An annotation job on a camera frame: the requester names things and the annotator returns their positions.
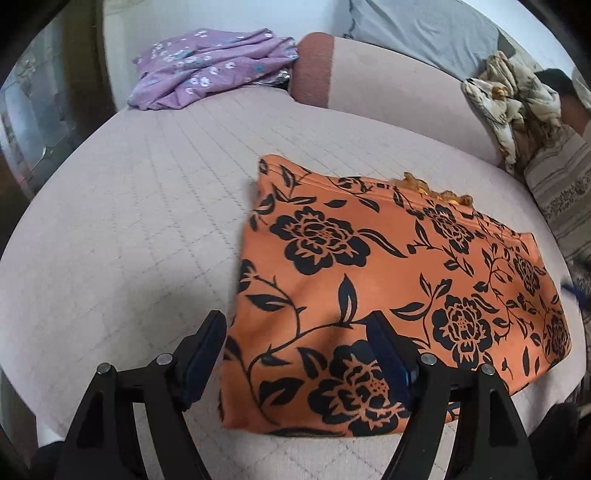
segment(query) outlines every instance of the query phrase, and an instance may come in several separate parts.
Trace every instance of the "purple floral cloth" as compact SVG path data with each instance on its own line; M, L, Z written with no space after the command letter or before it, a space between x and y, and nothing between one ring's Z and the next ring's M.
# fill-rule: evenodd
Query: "purple floral cloth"
M250 33L206 28L169 38L133 62L139 82L128 104L179 109L276 72L297 59L296 42L266 28Z

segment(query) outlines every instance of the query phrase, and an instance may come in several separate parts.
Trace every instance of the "black flower pattern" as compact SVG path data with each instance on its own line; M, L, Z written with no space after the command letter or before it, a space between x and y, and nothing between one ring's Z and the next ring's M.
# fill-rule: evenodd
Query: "black flower pattern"
M388 433L398 427L399 418L410 414L392 400L375 355L366 340L335 349L329 372L308 396L312 411L326 424L349 423L355 436Z
M448 240L450 246L456 252L468 253L469 243L474 240L474 234L465 226L456 222L449 208L436 205L435 208L423 208L423 213L431 219L435 231ZM413 212L412 215L421 219L416 212Z
M522 256L515 254L513 259L513 265L517 274L523 280L525 289L530 292L530 295L535 295L535 291L540 289L540 279L536 275L534 266L529 260L526 260Z
M245 291L254 278L257 278L256 268L254 264L246 258L240 264L240 279L238 281L238 292Z
M326 219L324 213L308 206L296 210L294 217L281 215L270 230L290 242L285 257L304 275L313 275L335 262L364 267L371 252L349 222Z
M433 339L452 352L459 368L476 368L492 346L491 326L472 299L448 295L445 309L433 312L432 321Z
M337 180L336 186L353 193L367 193L371 190L360 177L341 177Z
M556 315L552 316L550 324L546 325L548 341L545 346L546 356L552 352L560 360L566 355L566 349L569 345L569 333L566 330L564 320Z

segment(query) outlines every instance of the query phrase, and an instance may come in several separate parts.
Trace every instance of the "orange floral cloth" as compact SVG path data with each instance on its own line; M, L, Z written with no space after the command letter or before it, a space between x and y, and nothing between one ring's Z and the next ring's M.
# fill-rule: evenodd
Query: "orange floral cloth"
M236 317L222 362L223 424L255 433L404 429L366 340L381 310L445 364L495 366L510 393L562 360L570 337L530 233L392 183L259 164ZM458 404L449 406L448 420Z

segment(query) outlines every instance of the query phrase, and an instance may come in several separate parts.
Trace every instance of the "gray bedding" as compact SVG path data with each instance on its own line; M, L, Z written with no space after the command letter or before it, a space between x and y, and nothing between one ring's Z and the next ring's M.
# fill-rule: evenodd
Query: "gray bedding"
M465 80L497 50L515 49L479 11L459 0L350 0L347 38L408 55Z

